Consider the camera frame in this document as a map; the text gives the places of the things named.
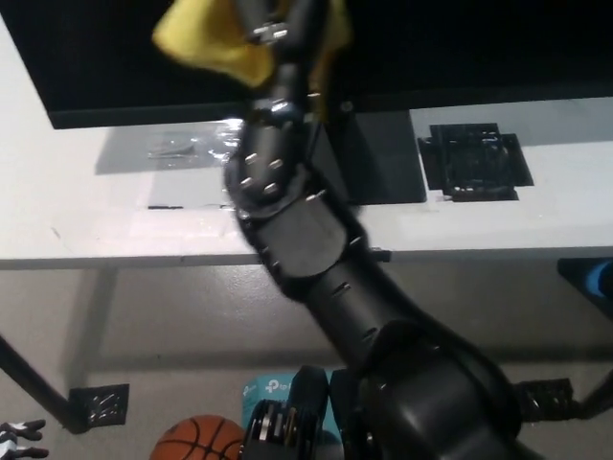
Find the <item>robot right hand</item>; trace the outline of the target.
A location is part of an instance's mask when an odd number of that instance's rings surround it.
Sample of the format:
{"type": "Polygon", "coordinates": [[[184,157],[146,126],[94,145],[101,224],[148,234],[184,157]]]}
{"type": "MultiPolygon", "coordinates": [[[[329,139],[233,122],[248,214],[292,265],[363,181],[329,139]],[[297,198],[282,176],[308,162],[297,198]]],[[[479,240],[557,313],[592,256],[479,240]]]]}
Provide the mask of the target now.
{"type": "Polygon", "coordinates": [[[267,97],[305,105],[308,75],[322,48],[330,2],[248,0],[235,5],[247,41],[271,52],[267,97]]]}

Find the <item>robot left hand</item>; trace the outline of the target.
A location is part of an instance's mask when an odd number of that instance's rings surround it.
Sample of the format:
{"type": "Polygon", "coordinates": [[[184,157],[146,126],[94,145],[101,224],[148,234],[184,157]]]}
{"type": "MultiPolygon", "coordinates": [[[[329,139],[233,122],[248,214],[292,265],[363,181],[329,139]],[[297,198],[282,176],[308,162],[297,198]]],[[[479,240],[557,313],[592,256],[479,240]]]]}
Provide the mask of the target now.
{"type": "Polygon", "coordinates": [[[41,430],[46,426],[45,420],[1,424],[1,459],[45,459],[49,451],[37,446],[22,446],[21,440],[38,442],[43,438],[41,430]]]}

